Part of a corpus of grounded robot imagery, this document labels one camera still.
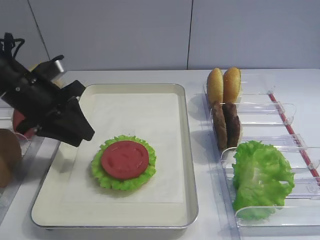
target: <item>hamburger patty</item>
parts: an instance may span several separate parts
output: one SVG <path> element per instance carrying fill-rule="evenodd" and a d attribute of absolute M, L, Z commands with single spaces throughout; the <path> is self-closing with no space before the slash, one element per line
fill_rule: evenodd
<path fill-rule="evenodd" d="M 218 101 L 214 101 L 211 106 L 213 125 L 217 136 L 218 148 L 223 151 L 227 148 L 227 129 L 224 112 L 221 104 Z"/>
<path fill-rule="evenodd" d="M 237 147 L 240 137 L 240 121 L 236 105 L 227 102 L 223 104 L 222 109 L 226 125 L 227 148 Z"/>

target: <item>red tomato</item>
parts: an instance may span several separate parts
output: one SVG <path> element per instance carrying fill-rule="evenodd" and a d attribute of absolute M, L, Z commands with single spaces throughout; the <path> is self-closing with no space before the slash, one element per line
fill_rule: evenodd
<path fill-rule="evenodd" d="M 13 111 L 13 117 L 12 117 L 12 126 L 13 126 L 13 131 L 15 133 L 19 133 L 17 132 L 17 126 L 19 125 L 19 123 L 21 123 L 23 120 L 25 119 L 25 116 L 19 112 L 18 110 L 14 110 Z M 33 136 L 35 135 L 35 130 L 33 128 L 29 129 L 24 136 L 27 139 L 31 139 Z"/>
<path fill-rule="evenodd" d="M 111 144 L 101 157 L 104 170 L 116 179 L 126 180 L 140 176 L 148 167 L 148 150 L 134 141 Z"/>

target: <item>plastic container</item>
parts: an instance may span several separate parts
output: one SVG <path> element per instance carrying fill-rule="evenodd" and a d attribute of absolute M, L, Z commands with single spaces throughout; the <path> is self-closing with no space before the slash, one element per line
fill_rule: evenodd
<path fill-rule="evenodd" d="M 278 102 L 274 95 L 275 86 L 269 84 L 268 87 L 266 79 L 267 76 L 258 74 L 241 76 L 243 92 L 238 97 L 240 101 L 236 103 L 242 128 L 239 143 L 254 140 L 274 145 L 290 162 L 292 171 L 295 172 L 295 187 L 285 199 L 284 206 L 248 206 L 237 212 L 232 206 L 236 196 L 232 167 L 232 163 L 236 162 L 236 147 L 219 152 L 207 86 L 203 86 L 202 99 L 207 117 L 204 125 L 213 147 L 210 172 L 212 179 L 219 179 L 221 196 L 217 193 L 216 198 L 222 198 L 224 206 L 218 206 L 219 211 L 222 211 L 219 215 L 226 216 L 220 217 L 220 224 L 228 226 L 230 239 L 305 234 L 310 231 L 310 227 L 319 227 L 320 230 L 320 177 L 317 171 L 320 165 L 320 147 L 306 146 L 302 136 L 294 132 L 291 124 L 296 107 L 290 103 Z M 246 217 L 258 212 L 271 214 L 262 220 Z"/>
<path fill-rule="evenodd" d="M 13 108 L 10 108 L 5 102 L 0 101 L 0 128 L 9 129 L 14 132 L 12 115 Z M 0 188 L 0 225 L 43 141 L 42 137 L 35 136 L 32 139 L 27 139 L 22 134 L 16 132 L 14 134 L 20 143 L 22 161 L 14 170 L 12 181 L 5 188 Z"/>

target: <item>bun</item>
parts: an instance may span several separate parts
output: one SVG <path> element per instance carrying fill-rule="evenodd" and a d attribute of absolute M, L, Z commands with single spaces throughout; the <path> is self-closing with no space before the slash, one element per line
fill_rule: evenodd
<path fill-rule="evenodd" d="M 241 71 L 236 67 L 229 68 L 223 75 L 223 102 L 235 103 L 241 85 Z"/>
<path fill-rule="evenodd" d="M 218 149 L 223 151 L 227 148 L 227 128 L 224 112 L 220 102 L 215 101 L 212 107 L 213 125 L 217 137 Z"/>
<path fill-rule="evenodd" d="M 58 86 L 60 89 L 62 89 L 64 87 L 64 83 L 62 82 L 62 80 L 59 78 L 55 81 L 53 81 L 53 83 Z"/>
<path fill-rule="evenodd" d="M 223 103 L 224 101 L 224 78 L 219 68 L 213 69 L 207 78 L 207 94 L 210 105 L 215 101 Z"/>

